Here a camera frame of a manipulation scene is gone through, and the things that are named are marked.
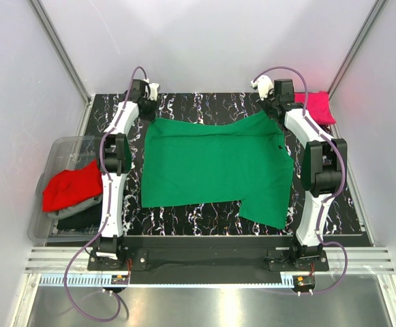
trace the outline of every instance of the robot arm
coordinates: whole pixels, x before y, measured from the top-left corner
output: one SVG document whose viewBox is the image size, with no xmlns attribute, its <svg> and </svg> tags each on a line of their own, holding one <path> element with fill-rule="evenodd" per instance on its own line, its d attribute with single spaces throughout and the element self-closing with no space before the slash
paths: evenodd
<svg viewBox="0 0 396 327">
<path fill-rule="evenodd" d="M 123 261 L 125 253 L 120 246 L 123 238 L 123 188 L 132 162 L 127 135 L 138 117 L 147 120 L 155 118 L 158 89 L 159 85 L 156 83 L 149 84 L 148 80 L 134 80 L 132 89 L 128 91 L 130 96 L 127 103 L 119 103 L 119 109 L 111 124 L 104 131 L 109 135 L 105 141 L 104 153 L 97 152 L 97 158 L 99 159 L 100 155 L 103 156 L 110 177 L 105 173 L 102 174 L 104 191 L 100 225 L 103 226 L 106 219 L 108 221 L 101 237 L 96 240 L 93 246 L 95 254 L 99 258 L 108 257 Z M 97 139 L 95 145 L 97 151 L 99 151 L 99 145 L 100 138 Z"/>
<path fill-rule="evenodd" d="M 259 102 L 268 117 L 276 119 L 283 128 L 290 130 L 304 148 L 301 181 L 305 190 L 305 204 L 301 224 L 289 251 L 289 260 L 293 266 L 314 262 L 322 255 L 317 234 L 323 239 L 326 216 L 332 203 L 332 199 L 327 202 L 324 200 L 337 191 L 342 178 L 340 162 L 322 136 L 334 143 L 344 159 L 344 165 L 347 157 L 346 141 L 335 139 L 323 131 L 308 111 L 303 113 L 303 105 L 294 102 L 292 80 L 275 80 L 275 88 L 272 89 L 270 78 L 261 76 L 255 84 L 252 83 L 252 87 L 259 90 Z M 263 95 L 260 90 L 267 91 L 267 95 Z M 324 209 L 320 217 L 321 206 Z"/>
</svg>

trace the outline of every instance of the cable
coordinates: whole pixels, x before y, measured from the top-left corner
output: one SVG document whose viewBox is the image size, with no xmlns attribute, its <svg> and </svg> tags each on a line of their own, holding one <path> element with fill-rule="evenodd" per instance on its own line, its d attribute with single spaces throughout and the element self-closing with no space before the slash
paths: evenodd
<svg viewBox="0 0 396 327">
<path fill-rule="evenodd" d="M 79 250 L 75 253 L 75 255 L 72 257 L 72 259 L 69 261 L 69 264 L 67 264 L 66 270 L 65 270 L 65 272 L 64 272 L 64 278 L 63 278 L 64 290 L 65 290 L 65 292 L 66 292 L 66 296 L 67 296 L 67 298 L 69 299 L 70 303 L 71 303 L 72 306 L 75 308 L 75 310 L 77 310 L 77 312 L 79 312 L 79 313 L 80 313 L 81 315 L 83 315 L 84 317 L 89 318 L 90 320 L 93 320 L 93 321 L 95 321 L 95 322 L 111 322 L 111 321 L 113 321 L 114 319 L 116 319 L 116 317 L 119 315 L 119 312 L 120 312 L 120 310 L 121 310 L 120 296 L 118 296 L 117 294 L 113 293 L 113 295 L 116 297 L 116 300 L 117 300 L 117 312 L 116 312 L 112 317 L 110 317 L 110 318 L 105 318 L 105 319 L 104 319 L 104 318 L 93 317 L 92 315 L 89 315 L 88 313 L 85 313 L 85 312 L 75 303 L 74 299 L 72 298 L 72 295 L 70 294 L 69 287 L 67 286 L 67 274 L 69 274 L 70 267 L 71 267 L 72 263 L 75 261 L 75 259 L 76 259 L 87 247 L 89 247 L 90 245 L 92 245 L 92 244 L 95 242 L 95 240 L 97 240 L 98 237 L 100 237 L 100 236 L 102 235 L 102 232 L 104 231 L 105 227 L 107 226 L 108 218 L 110 217 L 110 209 L 111 209 L 111 191 L 112 191 L 112 189 L 111 189 L 111 182 L 112 182 L 112 179 L 111 179 L 110 174 L 108 173 L 108 171 L 107 171 L 107 169 L 106 169 L 106 167 L 105 167 L 104 158 L 103 158 L 103 156 L 102 156 L 102 153 L 104 153 L 104 143 L 105 143 L 105 140 L 107 139 L 107 137 L 116 129 L 117 123 L 119 122 L 119 120 L 120 120 L 121 117 L 122 117 L 122 114 L 123 114 L 123 112 L 124 112 L 124 110 L 125 110 L 125 107 L 126 107 L 126 104 L 127 104 L 127 101 L 128 101 L 128 97 L 130 96 L 129 90 L 131 89 L 132 81 L 133 81 L 133 79 L 134 79 L 134 75 L 136 75 L 136 72 L 137 72 L 139 69 L 142 70 L 142 72 L 143 72 L 143 74 L 144 74 L 144 78 L 145 78 L 145 79 L 147 78 L 146 72 L 145 72 L 145 70 L 144 70 L 141 66 L 138 66 L 138 67 L 136 67 L 136 68 L 134 69 L 134 71 L 132 72 L 132 75 L 131 75 L 130 83 L 129 83 L 129 85 L 128 85 L 128 92 L 127 92 L 127 94 L 126 94 L 126 96 L 125 96 L 125 100 L 124 100 L 124 102 L 123 102 L 123 106 L 122 106 L 122 109 L 121 109 L 121 111 L 120 111 L 120 113 L 119 113 L 119 116 L 117 117 L 116 123 L 113 125 L 113 128 L 112 128 L 110 131 L 106 132 L 106 133 L 102 136 L 102 139 L 101 139 L 101 145 L 100 145 L 100 165 L 101 165 L 101 169 L 105 172 L 105 174 L 106 174 L 107 177 L 108 177 L 108 190 L 109 190 L 109 192 L 108 192 L 109 196 L 108 196 L 107 214 L 106 214 L 105 222 L 104 222 L 104 224 L 101 226 L 101 228 L 100 228 L 100 230 L 97 232 L 97 234 L 96 234 L 89 242 L 87 242 L 86 245 L 84 245 L 81 249 L 79 249 Z"/>
<path fill-rule="evenodd" d="M 334 150 L 339 162 L 340 162 L 340 166 L 341 166 L 341 180 L 340 180 L 340 186 L 339 189 L 332 195 L 330 195 L 329 197 L 325 198 L 322 201 L 322 206 L 320 206 L 320 210 L 319 210 L 319 215 L 318 215 L 318 220 L 316 222 L 316 237 L 318 238 L 320 244 L 322 244 L 324 247 L 327 247 L 329 245 L 336 245 L 338 246 L 342 251 L 343 251 L 343 255 L 345 257 L 345 265 L 344 265 L 344 269 L 343 272 L 341 273 L 340 278 L 330 287 L 324 289 L 324 290 L 320 290 L 317 292 L 314 292 L 315 294 L 323 294 L 326 293 L 328 291 L 334 290 L 345 278 L 346 276 L 346 271 L 348 270 L 348 253 L 346 252 L 346 249 L 344 248 L 344 246 L 338 242 L 324 242 L 322 240 L 322 238 L 320 237 L 320 222 L 322 221 L 322 214 L 323 214 L 323 210 L 324 210 L 324 204 L 326 202 L 328 202 L 329 200 L 332 200 L 334 198 L 336 198 L 342 191 L 346 182 L 346 167 L 344 165 L 344 161 L 343 161 L 343 157 L 341 156 L 341 153 L 339 152 L 339 150 L 337 149 L 337 147 L 334 145 L 334 143 L 331 142 L 331 140 L 329 140 L 315 125 L 314 123 L 308 118 L 308 116 L 306 116 L 307 114 L 307 103 L 308 103 L 308 88 L 307 88 L 307 83 L 304 79 L 304 77 L 302 76 L 302 74 L 300 72 L 298 72 L 297 70 L 290 68 L 290 67 L 286 67 L 286 66 L 275 66 L 272 68 L 268 68 L 266 70 L 264 70 L 261 74 L 258 74 L 257 77 L 255 77 L 253 79 L 253 81 L 255 82 L 257 80 L 257 78 L 259 78 L 261 75 L 264 75 L 265 73 L 268 73 L 272 70 L 276 70 L 276 69 L 286 69 L 286 70 L 290 70 L 291 72 L 294 72 L 297 76 L 299 76 L 299 78 L 302 80 L 302 83 L 304 85 L 304 90 L 305 90 L 305 102 L 303 105 L 303 109 L 302 109 L 302 115 L 304 117 L 304 119 L 307 121 L 307 123 L 314 129 L 314 131 L 321 137 L 323 138 L 330 146 L 331 148 Z"/>
<path fill-rule="evenodd" d="M 277 259 L 277 258 L 272 258 L 272 257 L 264 257 L 264 261 L 276 261 L 276 262 L 286 262 L 288 259 L 289 255 L 287 255 L 284 259 Z"/>
</svg>

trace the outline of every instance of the table surface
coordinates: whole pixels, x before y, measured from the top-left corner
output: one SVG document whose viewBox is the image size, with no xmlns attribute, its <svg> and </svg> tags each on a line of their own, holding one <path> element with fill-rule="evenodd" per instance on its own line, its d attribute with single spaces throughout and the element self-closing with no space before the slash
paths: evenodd
<svg viewBox="0 0 396 327">
<path fill-rule="evenodd" d="M 160 94 L 157 115 L 191 123 L 226 125 L 259 112 L 257 100 L 257 93 Z M 85 135 L 101 135 L 115 115 L 118 103 L 117 94 L 96 95 Z M 294 170 L 286 227 L 278 230 L 240 217 L 239 201 L 142 208 L 140 181 L 148 124 L 138 119 L 128 136 L 133 165 L 125 185 L 123 205 L 123 227 L 127 235 L 291 235 L 296 231 L 302 217 L 305 192 L 300 180 L 303 149 L 293 133 L 284 131 L 287 151 L 294 160 Z M 359 218 L 348 188 L 331 205 L 324 233 L 361 234 Z"/>
</svg>

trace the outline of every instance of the metal floor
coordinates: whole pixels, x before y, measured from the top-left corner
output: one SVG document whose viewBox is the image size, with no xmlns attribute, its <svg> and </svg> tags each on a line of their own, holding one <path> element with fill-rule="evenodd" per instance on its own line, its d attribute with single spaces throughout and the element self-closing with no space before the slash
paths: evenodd
<svg viewBox="0 0 396 327">
<path fill-rule="evenodd" d="M 333 283 L 318 276 L 320 288 Z M 72 288 L 76 300 L 93 292 Z M 289 295 L 272 294 L 272 292 Z M 392 326 L 375 276 L 347 276 L 332 292 L 298 296 L 289 290 L 130 288 L 120 293 L 129 316 L 122 310 L 108 326 Z M 96 294 L 80 303 L 97 317 L 109 317 L 117 308 L 113 298 Z M 99 326 L 70 307 L 62 287 L 39 287 L 30 327 Z"/>
</svg>

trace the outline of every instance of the green cloth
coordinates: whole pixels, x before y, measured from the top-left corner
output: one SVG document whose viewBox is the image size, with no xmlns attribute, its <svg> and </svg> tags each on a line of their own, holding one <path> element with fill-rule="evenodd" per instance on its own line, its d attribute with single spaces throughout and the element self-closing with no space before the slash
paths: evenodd
<svg viewBox="0 0 396 327">
<path fill-rule="evenodd" d="M 292 172 L 264 111 L 224 126 L 156 119 L 144 141 L 142 207 L 241 200 L 241 217 L 284 228 Z"/>
</svg>

